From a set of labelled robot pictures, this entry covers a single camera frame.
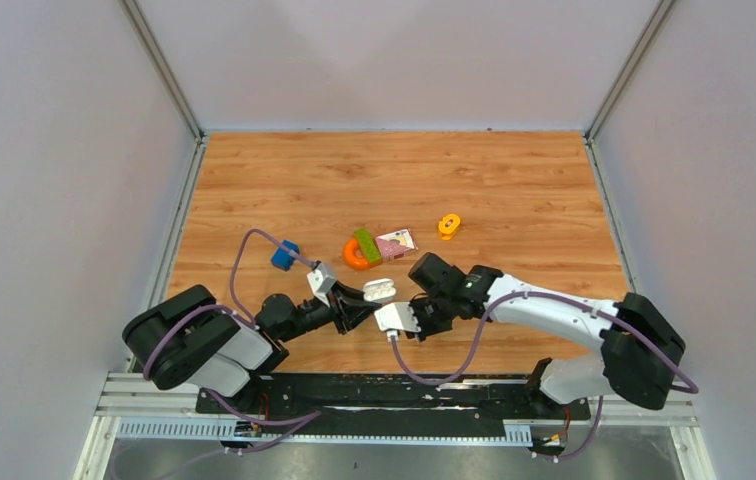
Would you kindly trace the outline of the white earbud charging case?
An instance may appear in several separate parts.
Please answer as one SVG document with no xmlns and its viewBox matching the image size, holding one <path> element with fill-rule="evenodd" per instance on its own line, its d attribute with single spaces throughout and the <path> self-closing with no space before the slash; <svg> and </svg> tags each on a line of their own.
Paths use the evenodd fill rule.
<svg viewBox="0 0 756 480">
<path fill-rule="evenodd" d="M 395 282 L 390 278 L 381 278 L 366 282 L 363 285 L 362 291 L 365 301 L 382 305 L 392 302 L 397 294 Z"/>
</svg>

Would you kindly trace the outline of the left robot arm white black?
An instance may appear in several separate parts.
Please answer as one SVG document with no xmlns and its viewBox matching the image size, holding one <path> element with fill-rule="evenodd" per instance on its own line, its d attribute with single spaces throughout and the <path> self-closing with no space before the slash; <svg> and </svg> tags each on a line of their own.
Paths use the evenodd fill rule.
<svg viewBox="0 0 756 480">
<path fill-rule="evenodd" d="M 289 356 L 285 342 L 328 324 L 344 335 L 380 307 L 362 291 L 335 283 L 325 301 L 295 304 L 273 294 L 249 326 L 195 285 L 130 320 L 122 340 L 158 389 L 212 389 L 233 411 L 247 413 L 260 400 L 260 386 L 251 378 L 272 372 Z"/>
</svg>

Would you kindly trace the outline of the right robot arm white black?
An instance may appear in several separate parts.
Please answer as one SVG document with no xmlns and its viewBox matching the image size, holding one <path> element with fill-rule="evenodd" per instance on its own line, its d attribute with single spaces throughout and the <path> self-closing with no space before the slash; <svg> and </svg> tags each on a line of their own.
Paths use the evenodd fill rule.
<svg viewBox="0 0 756 480">
<path fill-rule="evenodd" d="M 538 362 L 524 392 L 527 408 L 538 417 L 580 398 L 611 394 L 661 410 L 681 376 L 684 339 L 638 293 L 619 301 L 584 298 L 493 267 L 464 272 L 434 253 L 421 257 L 408 276 L 422 290 L 410 306 L 419 339 L 450 330 L 456 319 L 476 319 L 530 327 L 587 349 L 581 357 Z"/>
</svg>

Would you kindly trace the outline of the green toy block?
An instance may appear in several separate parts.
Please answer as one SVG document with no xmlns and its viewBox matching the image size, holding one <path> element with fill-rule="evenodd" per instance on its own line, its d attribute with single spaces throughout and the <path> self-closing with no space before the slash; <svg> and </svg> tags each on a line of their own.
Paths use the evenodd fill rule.
<svg viewBox="0 0 756 480">
<path fill-rule="evenodd" d="M 353 238 L 356 240 L 361 256 L 369 265 L 378 265 L 383 262 L 380 249 L 374 237 L 366 228 L 356 230 Z"/>
</svg>

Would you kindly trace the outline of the pink patterned card box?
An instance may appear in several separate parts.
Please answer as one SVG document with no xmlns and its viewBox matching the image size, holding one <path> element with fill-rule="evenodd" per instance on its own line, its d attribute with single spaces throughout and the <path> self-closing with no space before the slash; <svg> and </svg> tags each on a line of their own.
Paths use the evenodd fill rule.
<svg viewBox="0 0 756 480">
<path fill-rule="evenodd" d="M 412 232 L 407 228 L 377 235 L 374 242 L 384 262 L 402 258 L 418 250 Z"/>
</svg>

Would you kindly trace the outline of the blue toy block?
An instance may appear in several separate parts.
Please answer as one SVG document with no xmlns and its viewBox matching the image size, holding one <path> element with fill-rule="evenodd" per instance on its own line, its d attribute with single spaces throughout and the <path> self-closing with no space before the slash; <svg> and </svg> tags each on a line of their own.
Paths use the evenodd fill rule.
<svg viewBox="0 0 756 480">
<path fill-rule="evenodd" d="M 297 244 L 288 240 L 283 240 L 282 247 L 279 247 L 270 258 L 271 264 L 279 270 L 289 271 L 296 261 L 296 259 L 289 253 L 290 250 L 297 254 L 300 253 L 300 248 Z"/>
</svg>

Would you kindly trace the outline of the yellow traffic light toy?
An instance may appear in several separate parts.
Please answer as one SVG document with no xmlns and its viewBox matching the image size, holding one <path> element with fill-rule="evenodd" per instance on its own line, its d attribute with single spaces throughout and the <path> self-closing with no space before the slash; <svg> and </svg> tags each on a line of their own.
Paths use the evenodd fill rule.
<svg viewBox="0 0 756 480">
<path fill-rule="evenodd" d="M 462 220 L 459 215 L 450 213 L 443 216 L 437 225 L 439 238 L 444 241 L 451 240 L 456 236 L 461 225 Z"/>
</svg>

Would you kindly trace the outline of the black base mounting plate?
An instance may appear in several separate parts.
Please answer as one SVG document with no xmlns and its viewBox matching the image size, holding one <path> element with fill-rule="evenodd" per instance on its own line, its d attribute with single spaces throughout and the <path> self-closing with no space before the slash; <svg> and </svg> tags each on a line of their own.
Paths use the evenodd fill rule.
<svg viewBox="0 0 756 480">
<path fill-rule="evenodd" d="M 227 402 L 272 420 L 316 413 L 301 430 L 314 434 L 497 436 L 507 420 L 590 419 L 586 402 L 544 406 L 526 382 L 524 374 L 471 374 L 431 387 L 403 374 L 275 373 Z"/>
</svg>

